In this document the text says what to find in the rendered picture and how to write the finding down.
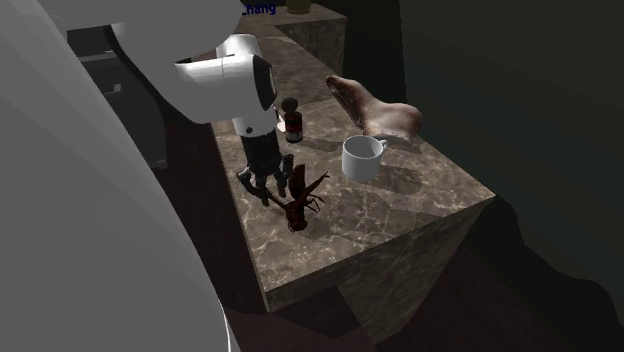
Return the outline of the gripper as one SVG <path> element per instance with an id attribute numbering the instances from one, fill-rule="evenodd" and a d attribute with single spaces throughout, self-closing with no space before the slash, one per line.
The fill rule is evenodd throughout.
<path id="1" fill-rule="evenodd" d="M 241 185 L 257 197 L 263 206 L 268 206 L 266 177 L 272 175 L 276 180 L 279 195 L 285 198 L 294 156 L 292 154 L 282 156 L 276 130 L 257 137 L 242 137 L 241 141 L 247 158 L 247 167 L 236 174 Z"/>

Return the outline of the dark red crayfish figure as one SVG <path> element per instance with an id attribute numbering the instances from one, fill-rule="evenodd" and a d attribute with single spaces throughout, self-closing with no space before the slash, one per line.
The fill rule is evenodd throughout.
<path id="1" fill-rule="evenodd" d="M 292 200 L 283 206 L 287 219 L 287 226 L 291 232 L 304 230 L 308 222 L 305 218 L 305 209 L 310 209 L 315 213 L 320 211 L 318 202 L 325 200 L 314 194 L 323 180 L 329 178 L 328 172 L 322 174 L 310 185 L 306 184 L 306 166 L 298 164 L 294 167 L 288 180 L 288 189 Z"/>

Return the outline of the dark bottle with red label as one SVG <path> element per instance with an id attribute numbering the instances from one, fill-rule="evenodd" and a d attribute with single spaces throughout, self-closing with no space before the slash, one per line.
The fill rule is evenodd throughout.
<path id="1" fill-rule="evenodd" d="M 302 114 L 297 111 L 298 106 L 298 100 L 293 97 L 285 97 L 282 100 L 285 139 L 289 143 L 298 143 L 303 139 Z"/>

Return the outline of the white mug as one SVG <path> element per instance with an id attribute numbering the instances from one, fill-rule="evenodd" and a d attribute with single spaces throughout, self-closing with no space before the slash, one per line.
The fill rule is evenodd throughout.
<path id="1" fill-rule="evenodd" d="M 343 174 L 354 181 L 371 181 L 378 175 L 387 149 L 387 140 L 366 135 L 348 137 L 342 145 Z"/>

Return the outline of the flesh-coloured foot model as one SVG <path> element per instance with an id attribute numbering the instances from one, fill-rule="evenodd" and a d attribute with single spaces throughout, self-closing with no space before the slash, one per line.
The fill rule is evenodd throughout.
<path id="1" fill-rule="evenodd" d="M 387 103 L 356 80 L 329 75 L 333 97 L 364 135 L 398 145 L 412 145 L 423 125 L 422 113 L 404 103 Z"/>

